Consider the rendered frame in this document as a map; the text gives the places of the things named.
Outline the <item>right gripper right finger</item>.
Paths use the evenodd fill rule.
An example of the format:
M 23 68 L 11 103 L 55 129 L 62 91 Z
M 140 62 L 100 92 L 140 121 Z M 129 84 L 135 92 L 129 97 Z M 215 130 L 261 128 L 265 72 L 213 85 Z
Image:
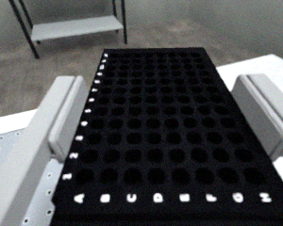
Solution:
M 230 91 L 273 163 L 283 157 L 283 92 L 265 73 L 241 73 Z

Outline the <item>grey perforated breadboard plate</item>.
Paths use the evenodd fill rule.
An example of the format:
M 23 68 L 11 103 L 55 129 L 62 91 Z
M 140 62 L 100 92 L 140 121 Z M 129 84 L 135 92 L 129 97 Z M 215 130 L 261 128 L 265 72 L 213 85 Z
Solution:
M 11 149 L 20 137 L 24 128 L 0 134 L 0 167 L 6 160 Z M 43 173 L 38 188 L 26 212 L 22 226 L 48 226 L 52 217 L 54 206 L 50 202 L 53 190 L 63 165 L 56 159 L 50 159 Z

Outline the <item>black well plate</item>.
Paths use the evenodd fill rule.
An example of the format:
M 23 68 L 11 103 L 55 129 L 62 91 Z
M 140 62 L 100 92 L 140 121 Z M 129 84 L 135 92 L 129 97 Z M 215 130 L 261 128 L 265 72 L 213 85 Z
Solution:
M 49 226 L 283 226 L 283 178 L 204 47 L 104 49 L 51 203 Z

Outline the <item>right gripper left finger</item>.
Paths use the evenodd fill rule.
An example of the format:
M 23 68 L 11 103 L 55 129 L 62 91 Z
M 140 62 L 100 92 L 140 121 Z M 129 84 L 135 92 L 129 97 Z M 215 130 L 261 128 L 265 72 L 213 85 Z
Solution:
M 0 226 L 21 226 L 49 159 L 63 165 L 88 97 L 82 76 L 59 76 L 0 167 Z

